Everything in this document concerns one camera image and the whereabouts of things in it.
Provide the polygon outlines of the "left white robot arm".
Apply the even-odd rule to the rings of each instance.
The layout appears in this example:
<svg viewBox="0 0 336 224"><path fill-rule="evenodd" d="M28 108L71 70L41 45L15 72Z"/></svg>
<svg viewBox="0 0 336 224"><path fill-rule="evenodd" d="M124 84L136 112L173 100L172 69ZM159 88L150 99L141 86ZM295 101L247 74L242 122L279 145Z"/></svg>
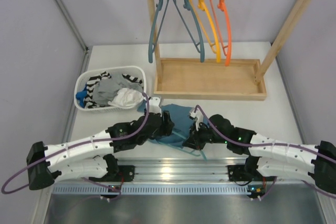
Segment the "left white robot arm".
<svg viewBox="0 0 336 224"><path fill-rule="evenodd" d="M83 177L95 182L111 182L121 175L115 153L134 149L148 139L169 136L173 127L170 113L163 111L117 123L71 143L34 143L26 158L28 187L40 190L56 182Z"/></svg>

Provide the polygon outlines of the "teal blue tank top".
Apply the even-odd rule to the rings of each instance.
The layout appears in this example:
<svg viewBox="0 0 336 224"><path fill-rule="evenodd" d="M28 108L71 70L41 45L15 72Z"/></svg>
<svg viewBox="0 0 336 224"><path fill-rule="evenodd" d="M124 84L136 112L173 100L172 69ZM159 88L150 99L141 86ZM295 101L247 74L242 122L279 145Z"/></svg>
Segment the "teal blue tank top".
<svg viewBox="0 0 336 224"><path fill-rule="evenodd" d="M143 111L145 115L145 119L140 126L140 128L136 131L136 134L144 127L148 117L149 117L149 99L145 98L143 104L138 108L138 111ZM171 119L173 123L175 124L173 127L173 131L179 131L183 135L185 135L187 138L190 134L190 128L193 125L193 120L189 118L189 112L192 109L191 107L187 106L180 106L177 104L168 104L161 106L162 112L163 111L169 111Z"/></svg>

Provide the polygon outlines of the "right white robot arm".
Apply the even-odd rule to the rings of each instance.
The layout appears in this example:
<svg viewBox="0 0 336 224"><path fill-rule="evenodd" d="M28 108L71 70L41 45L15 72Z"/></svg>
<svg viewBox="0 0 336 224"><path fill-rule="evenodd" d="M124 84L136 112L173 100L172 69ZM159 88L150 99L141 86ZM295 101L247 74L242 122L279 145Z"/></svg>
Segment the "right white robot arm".
<svg viewBox="0 0 336 224"><path fill-rule="evenodd" d="M207 144L226 144L238 155L247 155L245 174L251 180L282 177L303 180L335 194L335 146L298 145L265 137L253 130L233 126L219 114L208 123L195 121L183 146L202 150Z"/></svg>

